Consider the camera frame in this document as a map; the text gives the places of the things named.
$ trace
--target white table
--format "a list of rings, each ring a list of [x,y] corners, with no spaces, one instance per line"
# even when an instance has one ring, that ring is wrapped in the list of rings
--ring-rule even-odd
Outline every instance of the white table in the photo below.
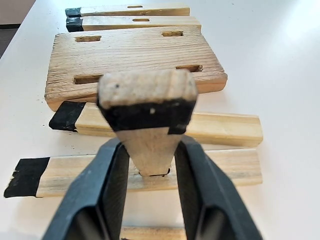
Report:
[[[261,233],[320,239],[319,1],[184,2],[228,74],[225,89],[202,94],[196,110],[260,117],[263,184],[238,190]],[[55,34],[67,32],[64,9],[103,3],[137,1],[37,0],[0,59],[2,193],[20,158],[94,154],[106,141],[51,130],[43,97]],[[0,198],[0,239],[40,239],[60,201]],[[123,223],[181,227],[178,191],[127,194]]]

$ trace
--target black tip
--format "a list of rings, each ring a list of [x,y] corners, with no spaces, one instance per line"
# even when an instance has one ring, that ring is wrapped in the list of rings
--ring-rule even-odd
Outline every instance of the black tip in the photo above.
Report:
[[[137,103],[104,109],[97,106],[113,131],[169,127],[168,134],[184,134],[196,101],[182,98],[162,103]]]
[[[71,32],[83,32],[84,29],[82,27],[83,19],[80,17],[68,17],[66,19],[66,29]]]
[[[49,122],[53,130],[76,132],[76,121],[78,120],[85,102],[64,101]]]
[[[50,157],[20,159],[3,196],[5,198],[35,197],[40,178],[47,168],[49,159]]]
[[[80,10],[81,10],[81,7],[66,8],[66,9],[65,9],[65,15],[66,15],[68,18],[81,17]]]

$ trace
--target wooden plank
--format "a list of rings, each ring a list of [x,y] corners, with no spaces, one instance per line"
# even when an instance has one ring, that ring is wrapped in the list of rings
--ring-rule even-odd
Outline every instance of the wooden plank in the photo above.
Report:
[[[184,228],[122,227],[122,240],[187,240]]]
[[[95,103],[65,101],[51,119],[55,130],[74,131],[83,135],[115,137]],[[193,113],[186,135],[201,144],[257,147],[263,140],[256,115]]]
[[[189,16],[190,8],[183,3],[135,3],[130,5],[87,6],[67,8],[69,18],[85,16]]]
[[[227,75],[196,26],[70,32],[55,36],[45,100],[56,111],[63,101],[96,102],[104,73],[190,70],[199,93],[222,90]]]
[[[236,186],[262,183],[258,154],[255,149],[206,150]],[[21,159],[4,192],[5,198],[34,196],[37,198],[64,196],[71,182],[92,161],[94,155],[59,156]],[[130,160],[128,192],[177,189],[176,165],[165,176],[141,176]]]
[[[186,69],[125,71],[99,80],[97,105],[142,176],[168,173],[198,97]]]
[[[69,32],[169,26],[196,26],[201,30],[194,16],[85,16],[66,20]]]

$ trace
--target tapered wooden piece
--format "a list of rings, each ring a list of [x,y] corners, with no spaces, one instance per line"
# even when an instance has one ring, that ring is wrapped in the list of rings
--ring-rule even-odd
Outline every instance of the tapered wooden piece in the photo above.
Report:
[[[97,105],[142,176],[168,173],[197,100],[189,71],[128,71],[99,80]]]

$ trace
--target rectangular slot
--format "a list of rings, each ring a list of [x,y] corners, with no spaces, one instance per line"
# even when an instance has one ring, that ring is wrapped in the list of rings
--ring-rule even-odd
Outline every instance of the rectangular slot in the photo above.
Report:
[[[75,41],[77,43],[87,43],[87,42],[98,42],[100,41],[101,36],[76,36]]]
[[[74,84],[93,84],[98,83],[102,74],[98,75],[77,75],[74,76]]]
[[[184,65],[184,66],[176,66],[175,69],[187,69],[190,71],[190,73],[195,73],[195,72],[202,72],[203,66],[202,65]]]
[[[134,22],[150,22],[149,18],[134,18],[132,19]]]
[[[173,37],[173,36],[183,36],[184,31],[164,31],[162,36],[164,37]]]
[[[135,5],[135,6],[128,6],[128,9],[137,9],[137,8],[142,8],[141,5]]]

